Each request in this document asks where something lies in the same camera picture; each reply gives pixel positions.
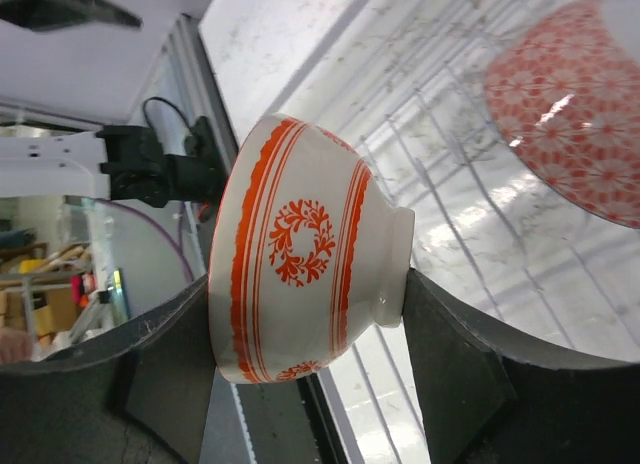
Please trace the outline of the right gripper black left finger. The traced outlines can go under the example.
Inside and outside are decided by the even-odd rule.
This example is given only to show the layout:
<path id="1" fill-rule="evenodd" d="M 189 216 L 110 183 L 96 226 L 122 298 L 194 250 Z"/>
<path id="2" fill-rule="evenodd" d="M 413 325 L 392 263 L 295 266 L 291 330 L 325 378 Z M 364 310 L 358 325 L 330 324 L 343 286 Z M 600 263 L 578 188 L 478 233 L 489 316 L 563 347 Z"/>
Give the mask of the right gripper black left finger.
<path id="1" fill-rule="evenodd" d="M 40 362 L 1 367 L 4 463 L 196 463 L 215 373 L 201 277 Z"/>

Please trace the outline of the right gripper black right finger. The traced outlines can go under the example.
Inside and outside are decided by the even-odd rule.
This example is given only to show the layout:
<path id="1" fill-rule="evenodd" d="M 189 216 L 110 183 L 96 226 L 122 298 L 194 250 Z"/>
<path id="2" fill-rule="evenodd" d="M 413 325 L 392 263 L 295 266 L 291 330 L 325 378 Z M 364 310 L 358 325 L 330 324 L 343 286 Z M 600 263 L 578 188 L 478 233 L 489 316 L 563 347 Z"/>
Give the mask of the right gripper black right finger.
<path id="1" fill-rule="evenodd" d="M 415 269 L 403 324 L 432 462 L 638 462 L 638 364 L 524 333 Z"/>

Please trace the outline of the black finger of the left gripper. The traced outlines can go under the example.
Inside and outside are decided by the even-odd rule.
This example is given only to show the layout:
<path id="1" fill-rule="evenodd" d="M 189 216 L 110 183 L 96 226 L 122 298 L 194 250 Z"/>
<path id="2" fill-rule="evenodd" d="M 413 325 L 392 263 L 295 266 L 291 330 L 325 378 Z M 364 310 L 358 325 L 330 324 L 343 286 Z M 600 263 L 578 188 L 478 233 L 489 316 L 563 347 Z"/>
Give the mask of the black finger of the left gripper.
<path id="1" fill-rule="evenodd" d="M 33 32 L 89 23 L 140 29 L 137 15 L 108 0 L 1 0 L 1 20 Z"/>

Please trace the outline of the orange white floral bowl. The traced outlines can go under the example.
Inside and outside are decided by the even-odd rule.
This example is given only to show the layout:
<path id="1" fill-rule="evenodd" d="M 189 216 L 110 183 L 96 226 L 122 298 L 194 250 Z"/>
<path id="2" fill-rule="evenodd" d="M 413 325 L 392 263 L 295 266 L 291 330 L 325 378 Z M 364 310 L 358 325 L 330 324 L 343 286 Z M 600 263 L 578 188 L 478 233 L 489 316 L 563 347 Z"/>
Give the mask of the orange white floral bowl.
<path id="1" fill-rule="evenodd" d="M 290 116 L 262 117 L 227 181 L 210 252 L 209 329 L 223 377 L 292 381 L 369 327 L 397 327 L 414 225 L 346 142 Z"/>

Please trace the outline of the red floral pattern bowl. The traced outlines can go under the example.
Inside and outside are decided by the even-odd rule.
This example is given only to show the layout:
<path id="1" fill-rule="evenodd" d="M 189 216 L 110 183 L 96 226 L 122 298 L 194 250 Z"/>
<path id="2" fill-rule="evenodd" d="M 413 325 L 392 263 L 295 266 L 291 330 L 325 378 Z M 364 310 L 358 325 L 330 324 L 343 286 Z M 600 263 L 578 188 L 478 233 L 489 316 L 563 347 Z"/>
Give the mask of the red floral pattern bowl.
<path id="1" fill-rule="evenodd" d="M 576 0 L 491 62 L 487 107 L 511 150 L 578 207 L 639 226 L 639 0 Z"/>

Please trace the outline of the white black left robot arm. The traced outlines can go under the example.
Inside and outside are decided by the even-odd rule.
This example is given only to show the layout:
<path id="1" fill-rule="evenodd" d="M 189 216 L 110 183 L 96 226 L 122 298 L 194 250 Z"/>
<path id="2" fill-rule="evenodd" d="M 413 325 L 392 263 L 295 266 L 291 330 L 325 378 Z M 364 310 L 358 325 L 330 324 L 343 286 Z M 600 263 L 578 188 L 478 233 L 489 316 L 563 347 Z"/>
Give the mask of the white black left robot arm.
<path id="1" fill-rule="evenodd" d="M 5 197 L 214 201 L 235 141 L 198 24 L 212 0 L 1 0 L 1 116 L 53 137 L 1 141 Z M 186 137 L 145 120 L 162 62 L 184 85 Z"/>

